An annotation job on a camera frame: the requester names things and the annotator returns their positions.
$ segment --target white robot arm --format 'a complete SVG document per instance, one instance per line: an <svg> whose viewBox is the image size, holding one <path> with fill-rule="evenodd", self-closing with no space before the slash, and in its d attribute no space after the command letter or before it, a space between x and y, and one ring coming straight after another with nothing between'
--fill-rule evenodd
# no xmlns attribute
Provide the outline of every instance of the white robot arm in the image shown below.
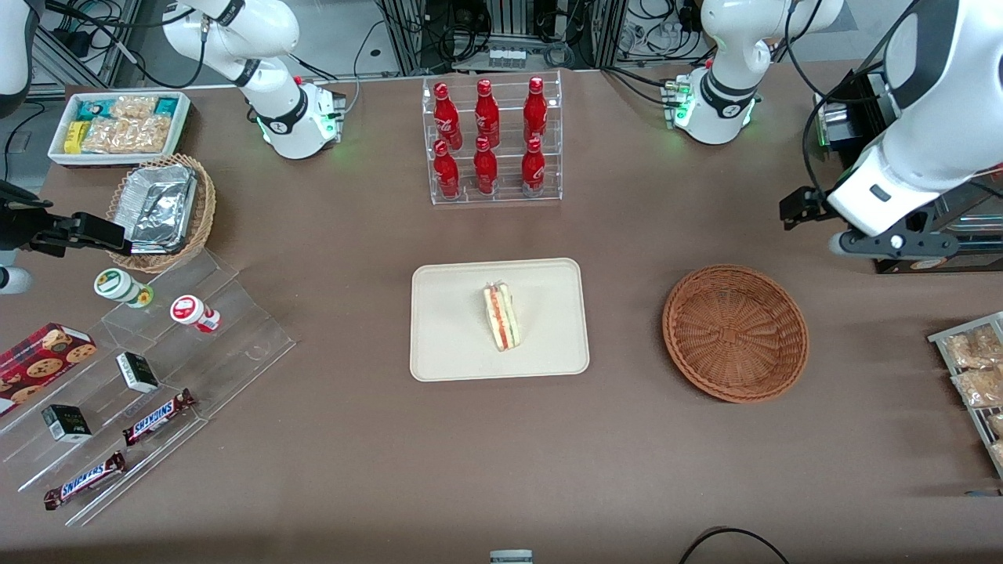
<svg viewBox="0 0 1003 564"><path fill-rule="evenodd" d="M706 0L704 30L717 43L713 66L680 75L672 88L670 123L708 145L721 145L748 123L756 89L770 64L765 39L791 37L831 25L844 0Z"/></svg>
<svg viewBox="0 0 1003 564"><path fill-rule="evenodd" d="M44 0L0 0L0 118L13 113L31 86L31 42Z"/></svg>
<svg viewBox="0 0 1003 564"><path fill-rule="evenodd" d="M918 3L889 41L885 76L902 115L828 196L869 237L1003 162L1003 3Z"/></svg>
<svg viewBox="0 0 1003 564"><path fill-rule="evenodd" d="M344 99L300 84L279 58L293 51L300 28L279 0L189 0L172 4L163 26L179 53L204 61L240 87L258 113L265 140L287 159L305 159L340 140Z"/></svg>

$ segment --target wicker basket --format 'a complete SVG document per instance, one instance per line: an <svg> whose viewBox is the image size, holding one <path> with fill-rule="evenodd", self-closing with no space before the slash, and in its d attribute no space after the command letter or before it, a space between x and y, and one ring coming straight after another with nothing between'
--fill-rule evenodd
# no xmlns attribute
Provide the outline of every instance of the wicker basket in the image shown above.
<svg viewBox="0 0 1003 564"><path fill-rule="evenodd" d="M168 167L171 165L185 165L191 167L199 175L199 185L196 188L196 200L192 207L192 219L189 221L189 238L185 248L174 255L132 255L123 257L114 253L108 253L111 260L122 268L138 270L149 274L159 274L168 267L186 261L199 254L199 251L206 246L209 239L209 232L213 229L213 214L216 213L216 188L213 186L213 179L209 178L206 169L198 161L185 155L172 155L148 163L139 165L141 169L155 169L157 167ZM105 217L111 221L118 210L118 199L121 198L122 189L125 187L125 179L118 183L118 189L111 198L111 205Z"/></svg>
<svg viewBox="0 0 1003 564"><path fill-rule="evenodd" d="M780 395L808 357L797 304L768 277L742 266L709 266L676 284L662 312L662 336L694 385L737 403Z"/></svg>

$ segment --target white tray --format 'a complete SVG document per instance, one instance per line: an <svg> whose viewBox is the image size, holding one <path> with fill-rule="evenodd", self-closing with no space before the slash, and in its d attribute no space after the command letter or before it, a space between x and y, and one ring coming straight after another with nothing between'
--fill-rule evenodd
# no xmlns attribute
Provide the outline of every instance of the white tray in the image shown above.
<svg viewBox="0 0 1003 564"><path fill-rule="evenodd" d="M523 343L494 346L485 284L512 289ZM411 374L421 381L580 374L589 367L582 271L572 259L422 266L411 278Z"/></svg>
<svg viewBox="0 0 1003 564"><path fill-rule="evenodd" d="M163 144L163 150L159 153L131 153L127 155L99 155L80 154L68 155L63 153L63 143L66 140L66 131L69 124L76 118L76 113L80 109L80 104L87 101L111 99L121 95L156 96L159 98L178 98L178 107L171 119L171 129L168 130L168 139ZM184 92L177 90L115 90L112 92L88 92L73 94L66 100L66 107L63 109L59 125L55 134L52 135L52 143L49 144L49 159L53 163L71 167L107 167L114 165L137 165L161 157L170 157L178 149L178 142L181 140L182 130L185 128L185 120L188 118L191 101Z"/></svg>

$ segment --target red lid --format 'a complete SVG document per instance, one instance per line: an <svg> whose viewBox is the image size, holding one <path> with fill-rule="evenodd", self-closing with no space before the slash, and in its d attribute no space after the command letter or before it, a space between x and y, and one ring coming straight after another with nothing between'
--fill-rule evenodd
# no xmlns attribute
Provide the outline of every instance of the red lid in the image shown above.
<svg viewBox="0 0 1003 564"><path fill-rule="evenodd" d="M192 295L181 296L171 305L171 317L179 323L191 323L192 318L199 313L199 298Z"/></svg>
<svg viewBox="0 0 1003 564"><path fill-rule="evenodd" d="M432 91L435 92L435 99L444 100L449 97L449 87L445 85L445 82L436 82L432 86Z"/></svg>

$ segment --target snickers bar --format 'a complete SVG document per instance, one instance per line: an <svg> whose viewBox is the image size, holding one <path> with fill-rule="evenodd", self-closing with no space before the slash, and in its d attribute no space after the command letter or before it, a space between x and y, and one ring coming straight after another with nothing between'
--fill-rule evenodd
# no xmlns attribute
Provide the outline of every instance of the snickers bar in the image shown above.
<svg viewBox="0 0 1003 564"><path fill-rule="evenodd" d="M195 397L192 397L192 392L186 387L181 393L172 397L171 401L160 405L155 411L139 419L139 422L123 431L125 445L128 447L135 445L143 436L153 433L193 404L195 404Z"/></svg>
<svg viewBox="0 0 1003 564"><path fill-rule="evenodd" d="M125 457L121 453L111 455L111 458L77 476L72 482L63 484L62 488L53 488L45 493L45 509L52 511L80 492L94 486L101 480L117 472L125 472Z"/></svg>

